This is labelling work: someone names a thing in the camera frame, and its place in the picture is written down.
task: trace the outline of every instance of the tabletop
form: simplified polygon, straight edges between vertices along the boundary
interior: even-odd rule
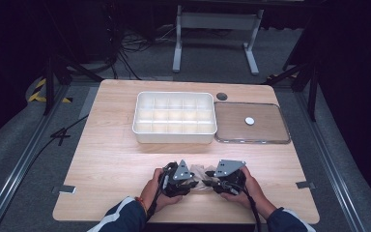
[[[140,80],[104,80],[77,145],[64,185],[74,194],[61,193],[53,211],[57,220],[101,220],[126,196],[138,196],[157,167],[185,160],[214,166],[219,160],[243,160],[265,195],[276,207],[294,210],[308,223],[319,214],[306,181],[294,142],[288,144],[141,144],[132,131],[137,95],[142,91],[203,92],[214,100],[225,93],[227,102],[278,104],[270,86]],[[192,190],[184,199],[165,207],[151,222],[253,223],[254,216],[227,202],[213,190]]]

